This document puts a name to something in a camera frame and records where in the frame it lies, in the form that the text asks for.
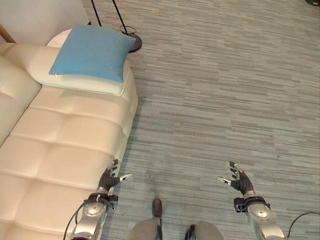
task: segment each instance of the wire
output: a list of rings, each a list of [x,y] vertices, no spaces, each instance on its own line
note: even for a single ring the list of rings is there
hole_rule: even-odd
[[[302,216],[307,215],[307,214],[320,215],[320,213],[318,213],[318,212],[307,212],[307,213],[304,213],[304,214],[301,214],[300,216],[298,216],[298,217],[291,223],[291,226],[290,226],[290,228],[289,228],[288,236],[286,237],[287,239],[290,237],[291,228],[293,227],[293,225],[295,224],[295,222],[296,222],[299,218],[301,218]]]
[[[128,28],[131,29],[131,31],[128,30],[128,31],[127,31],[127,34],[126,34],[126,31],[123,30],[124,26],[121,25],[121,26],[119,27],[119,30],[120,30],[120,32],[122,32],[123,34],[126,34],[126,35],[129,35],[129,36],[130,36],[131,34],[135,34],[135,33],[137,32],[137,30],[136,30],[133,26],[128,26],[128,25],[126,25],[125,27],[126,27],[127,30],[128,30]]]
[[[69,225],[70,225],[72,219],[75,217],[75,215],[78,214],[79,210],[80,210],[86,203],[87,203],[87,201],[83,202],[83,203],[78,207],[78,209],[74,212],[74,214],[72,215],[72,217],[70,218],[68,224],[67,224],[66,227],[65,227],[65,231],[64,231],[64,235],[63,235],[63,240],[66,240],[68,228],[69,228]]]

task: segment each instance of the robotic finger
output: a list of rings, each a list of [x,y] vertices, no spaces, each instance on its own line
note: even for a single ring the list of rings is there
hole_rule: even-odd
[[[67,230],[73,217],[76,219],[76,225],[68,238],[69,240],[99,240],[101,238],[108,209],[109,207],[116,209],[118,204],[118,196],[109,195],[109,190],[132,176],[132,173],[127,173],[115,177],[114,171],[117,169],[117,165],[118,160],[116,159],[107,166],[99,180],[97,190],[90,194],[70,219],[63,240],[66,238]],[[78,222],[78,212],[82,207],[82,217]]]
[[[273,219],[270,204],[255,193],[252,182],[238,164],[231,161],[229,165],[234,180],[221,176],[216,179],[242,193],[243,198],[237,197],[233,201],[235,211],[247,215],[248,224],[255,232],[258,240],[286,239]]]

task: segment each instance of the lamp pole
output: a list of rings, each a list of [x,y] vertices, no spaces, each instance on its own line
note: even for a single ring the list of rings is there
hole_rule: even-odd
[[[142,39],[137,35],[135,34],[134,32],[132,33],[128,33],[127,31],[127,28],[126,28],[126,25],[121,17],[121,14],[119,12],[119,9],[118,9],[118,6],[115,2],[115,0],[112,0],[113,2],[113,5],[115,7],[115,10],[116,10],[116,13],[118,14],[119,18],[120,18],[120,21],[122,23],[122,26],[123,26],[123,29],[124,29],[124,32],[121,31],[123,34],[127,35],[127,36],[130,36],[132,38],[135,38],[135,43],[133,45],[133,47],[131,48],[131,50],[129,51],[129,53],[134,53],[136,51],[138,51],[141,47],[142,47]],[[98,24],[99,26],[102,26],[101,25],[101,22],[100,22],[100,19],[99,19],[99,16],[98,16],[98,12],[97,12],[97,9],[96,9],[96,6],[95,6],[95,3],[94,3],[94,0],[91,0],[91,4],[92,4],[92,7],[93,7],[93,10],[94,10],[94,13],[95,13],[95,16],[96,16],[96,19],[98,20]]]

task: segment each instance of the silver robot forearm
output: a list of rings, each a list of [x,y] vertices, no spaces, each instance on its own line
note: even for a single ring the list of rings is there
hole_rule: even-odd
[[[286,239],[280,227],[275,223],[271,209],[262,203],[253,203],[247,207],[248,224],[258,240]]]

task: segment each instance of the striped carpet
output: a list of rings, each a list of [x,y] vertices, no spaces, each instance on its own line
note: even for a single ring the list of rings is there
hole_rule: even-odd
[[[89,0],[82,0],[97,24]],[[119,29],[112,1],[95,0]],[[287,234],[320,211],[320,12],[305,0],[118,0],[143,47],[130,54],[139,106],[103,239],[124,240],[163,201],[163,239],[215,223],[225,240],[254,240],[220,185],[239,163]],[[307,215],[290,239],[319,240]]]

